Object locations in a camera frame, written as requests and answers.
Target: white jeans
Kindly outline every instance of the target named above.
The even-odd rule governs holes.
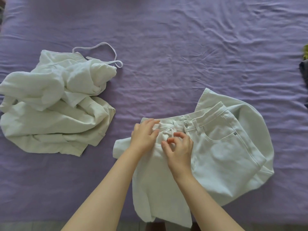
[[[156,144],[142,157],[133,175],[134,207],[143,221],[154,221],[158,217],[186,227],[192,224],[189,207],[172,177],[160,145],[174,132],[184,132],[194,141],[192,173],[221,206],[260,187],[274,173],[274,151],[261,115],[252,106],[233,98],[230,98],[233,105],[226,107],[221,100],[227,97],[219,96],[206,89],[197,105],[198,108],[203,104],[203,109],[161,119],[160,124],[154,126],[154,129],[160,129]],[[205,107],[205,100],[216,104]],[[246,123],[250,118],[254,122]],[[257,145],[263,144],[263,152],[253,143],[240,121],[250,127],[253,139],[259,139]],[[118,158],[129,143],[130,138],[117,140],[113,156]]]

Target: purple bed sheet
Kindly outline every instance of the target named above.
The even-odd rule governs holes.
[[[25,153],[0,132],[0,221],[67,220],[115,162],[115,140],[142,117],[193,112],[203,90],[263,115],[275,175],[225,206],[239,222],[308,224],[307,90],[298,70],[308,0],[8,0],[0,81],[30,71],[41,50],[110,43],[124,63],[100,97],[116,108],[82,157]],[[80,50],[112,60],[108,47]],[[122,220],[138,221],[129,188]]]

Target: hand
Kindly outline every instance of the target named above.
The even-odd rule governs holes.
[[[193,141],[183,132],[175,132],[174,138],[168,138],[167,142],[162,141],[161,147],[168,158],[168,167],[175,180],[183,176],[192,175],[191,155],[193,150]],[[172,151],[169,144],[174,143],[175,149]]]
[[[159,120],[148,119],[141,124],[136,124],[132,132],[130,148],[142,155],[150,151],[155,144],[159,129],[152,130]]]

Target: green object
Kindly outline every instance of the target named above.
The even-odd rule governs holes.
[[[308,45],[304,46],[304,60],[308,59]]]

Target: jeans waistband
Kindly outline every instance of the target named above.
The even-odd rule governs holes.
[[[186,131],[191,129],[198,129],[200,126],[205,125],[206,123],[212,121],[221,113],[226,111],[227,108],[222,102],[217,103],[213,107],[202,109],[197,112],[189,113],[182,116],[175,116],[160,120],[159,124],[155,124],[154,128],[173,128],[176,131]],[[147,120],[148,118],[142,118],[141,123]]]

